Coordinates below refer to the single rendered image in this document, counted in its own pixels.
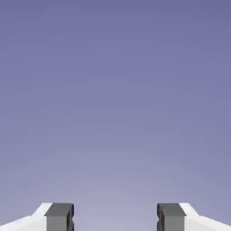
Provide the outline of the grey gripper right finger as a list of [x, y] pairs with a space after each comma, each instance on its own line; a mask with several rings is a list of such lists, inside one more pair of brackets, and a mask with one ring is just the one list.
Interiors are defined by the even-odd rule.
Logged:
[[157, 231], [231, 231], [231, 226], [199, 215], [190, 203], [158, 203]]

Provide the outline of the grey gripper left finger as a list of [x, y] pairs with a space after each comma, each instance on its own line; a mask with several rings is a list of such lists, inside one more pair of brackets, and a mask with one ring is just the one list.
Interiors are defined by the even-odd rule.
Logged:
[[42, 203], [29, 216], [0, 226], [0, 231], [74, 231], [73, 203]]

